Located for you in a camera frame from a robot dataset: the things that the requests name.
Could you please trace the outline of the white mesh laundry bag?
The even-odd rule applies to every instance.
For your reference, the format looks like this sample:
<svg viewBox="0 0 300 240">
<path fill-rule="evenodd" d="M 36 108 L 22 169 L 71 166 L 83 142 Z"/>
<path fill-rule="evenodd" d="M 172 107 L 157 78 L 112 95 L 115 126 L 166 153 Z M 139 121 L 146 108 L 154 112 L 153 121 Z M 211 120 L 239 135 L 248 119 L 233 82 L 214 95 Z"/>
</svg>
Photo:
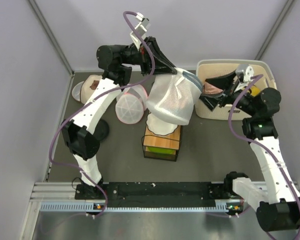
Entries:
<svg viewBox="0 0 300 240">
<path fill-rule="evenodd" d="M 182 68 L 176 67 L 175 70 L 176 74 L 155 77 L 145 104 L 160 120 L 186 126 L 204 86 L 195 74 Z"/>
</svg>

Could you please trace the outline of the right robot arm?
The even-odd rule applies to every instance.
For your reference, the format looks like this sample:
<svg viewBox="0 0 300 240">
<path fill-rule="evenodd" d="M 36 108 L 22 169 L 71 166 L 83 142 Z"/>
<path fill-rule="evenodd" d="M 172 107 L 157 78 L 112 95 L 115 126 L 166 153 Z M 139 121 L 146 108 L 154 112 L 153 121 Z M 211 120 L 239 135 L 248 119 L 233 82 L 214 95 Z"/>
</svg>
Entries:
<svg viewBox="0 0 300 240">
<path fill-rule="evenodd" d="M 247 71 L 207 78 L 200 100 L 214 110 L 231 105 L 228 125 L 232 134 L 248 142 L 263 174 L 264 192 L 244 173 L 232 171 L 224 179 L 223 192 L 229 198 L 240 196 L 256 213 L 263 231 L 297 230 L 300 238 L 300 192 L 295 187 L 282 157 L 273 115 L 279 112 L 281 94 L 266 87 L 258 94 L 249 91 L 262 74 Z"/>
</svg>

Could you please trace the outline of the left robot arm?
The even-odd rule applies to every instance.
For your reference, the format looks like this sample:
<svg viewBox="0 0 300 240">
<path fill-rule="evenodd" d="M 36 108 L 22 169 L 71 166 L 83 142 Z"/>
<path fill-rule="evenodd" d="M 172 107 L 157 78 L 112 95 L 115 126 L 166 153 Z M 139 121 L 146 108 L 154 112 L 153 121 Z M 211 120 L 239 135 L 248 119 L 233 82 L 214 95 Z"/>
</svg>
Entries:
<svg viewBox="0 0 300 240">
<path fill-rule="evenodd" d="M 96 127 L 112 101 L 130 82 L 132 66 L 140 66 L 143 76 L 176 74 L 175 65 L 162 53 L 153 36 L 146 37 L 139 45 L 102 45 L 96 51 L 98 66 L 104 72 L 94 93 L 61 129 L 63 140 L 77 160 L 81 181 L 92 198 L 99 198 L 104 191 L 100 183 L 97 152 L 100 140 L 94 135 Z"/>
</svg>

